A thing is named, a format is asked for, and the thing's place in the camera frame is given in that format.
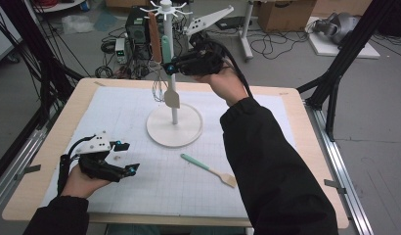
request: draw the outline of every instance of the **gray floor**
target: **gray floor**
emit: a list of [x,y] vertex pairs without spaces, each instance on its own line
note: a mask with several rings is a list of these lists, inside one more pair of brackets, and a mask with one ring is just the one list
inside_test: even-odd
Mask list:
[[[100,11],[93,10],[86,15],[94,23]],[[72,9],[52,15],[52,20],[57,21],[63,14],[82,13]],[[124,21],[118,20],[109,31],[122,25]],[[92,74],[102,63],[101,39],[107,34],[96,30],[64,35],[63,39]],[[334,59],[316,56],[310,43],[304,42],[296,43],[290,52],[276,60],[269,61],[254,53],[254,59],[245,63],[237,37],[214,37],[225,42],[238,59],[250,85],[298,87],[323,74]],[[401,46],[381,43],[401,54]],[[254,45],[263,48],[262,42]],[[380,59],[357,59],[340,84],[334,136],[375,234],[401,235],[401,56],[373,41],[371,45],[381,54]],[[288,47],[277,45],[275,50]],[[73,58],[67,57],[66,62],[72,69],[83,72]],[[177,79],[191,81],[183,76]],[[2,63],[0,157],[38,105],[24,64]],[[4,221],[0,215],[0,234],[22,234],[25,225],[25,222]],[[89,234],[103,234],[104,228],[104,224],[91,224]],[[354,234],[354,229],[349,227],[340,234]]]

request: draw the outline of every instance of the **mint green spatula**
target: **mint green spatula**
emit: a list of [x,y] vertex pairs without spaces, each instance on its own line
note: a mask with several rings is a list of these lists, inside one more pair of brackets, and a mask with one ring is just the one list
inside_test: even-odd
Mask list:
[[188,161],[191,164],[197,165],[201,168],[206,169],[207,171],[214,173],[215,175],[219,176],[225,184],[235,188],[237,187],[237,179],[235,178],[234,175],[228,174],[228,173],[220,173],[214,169],[209,168],[209,166],[199,162],[198,160],[192,158],[189,155],[186,154],[181,154],[180,157],[182,157],[184,160]]

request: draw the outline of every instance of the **black pole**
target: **black pole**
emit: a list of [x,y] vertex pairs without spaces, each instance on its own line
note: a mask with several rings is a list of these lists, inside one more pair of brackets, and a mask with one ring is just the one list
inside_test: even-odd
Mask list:
[[334,115],[340,80],[398,1],[400,0],[373,0],[329,69],[321,77],[297,88],[298,92],[302,93],[316,87],[311,97],[306,99],[306,104],[315,110],[321,110],[323,103],[330,97],[326,131],[331,141],[334,141]]

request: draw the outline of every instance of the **wooden table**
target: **wooden table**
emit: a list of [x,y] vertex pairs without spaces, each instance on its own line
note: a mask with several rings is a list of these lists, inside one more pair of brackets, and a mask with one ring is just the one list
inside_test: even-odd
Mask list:
[[[133,87],[152,89],[152,81],[82,79],[72,93],[55,125],[49,132],[41,149],[31,165],[41,165],[41,170],[27,174],[3,211],[7,220],[30,220],[42,202],[49,186],[60,155],[64,153],[69,140],[88,108],[99,86]],[[177,90],[209,91],[209,85],[200,83],[176,83]],[[319,146],[308,115],[298,92],[292,88],[250,87],[253,94],[280,96],[283,99],[296,149],[317,178],[328,198],[332,202],[338,222],[338,228],[348,226],[348,218],[340,197],[333,187],[325,186],[324,180],[333,180],[326,160]],[[216,217],[183,217],[138,214],[91,213],[91,222],[104,223],[151,223],[174,225],[211,225],[249,227],[247,219]]]

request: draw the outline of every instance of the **black jacket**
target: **black jacket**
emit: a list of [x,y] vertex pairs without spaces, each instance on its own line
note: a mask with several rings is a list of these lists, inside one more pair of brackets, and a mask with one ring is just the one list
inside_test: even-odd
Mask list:
[[[337,234],[332,204],[269,110],[245,98],[221,125],[255,234]],[[37,210],[24,234],[86,234],[87,207],[85,199],[56,198]]]

